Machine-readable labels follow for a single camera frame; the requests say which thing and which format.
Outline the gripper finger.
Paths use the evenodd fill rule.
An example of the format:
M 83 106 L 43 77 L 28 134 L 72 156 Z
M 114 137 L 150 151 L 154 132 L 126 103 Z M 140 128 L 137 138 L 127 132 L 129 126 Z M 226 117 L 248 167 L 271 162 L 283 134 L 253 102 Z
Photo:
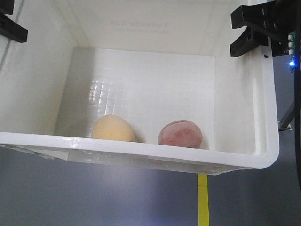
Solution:
M 12 15 L 14 11 L 14 0 L 0 0 L 0 12 L 3 14 Z
M 0 34 L 20 43 L 27 42 L 28 30 L 18 25 L 6 15 L 0 15 Z

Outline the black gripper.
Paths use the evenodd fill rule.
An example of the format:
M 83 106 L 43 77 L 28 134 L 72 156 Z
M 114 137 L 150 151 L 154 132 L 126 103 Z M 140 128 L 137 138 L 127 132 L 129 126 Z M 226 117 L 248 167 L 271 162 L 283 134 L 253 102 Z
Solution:
M 247 28 L 230 44 L 230 56 L 240 57 L 258 46 L 268 46 L 268 38 L 274 57 L 288 55 L 288 36 L 296 30 L 297 4 L 296 0 L 269 0 L 267 5 L 240 5 L 230 15 L 231 26 Z M 255 29 L 266 29 L 267 34 Z

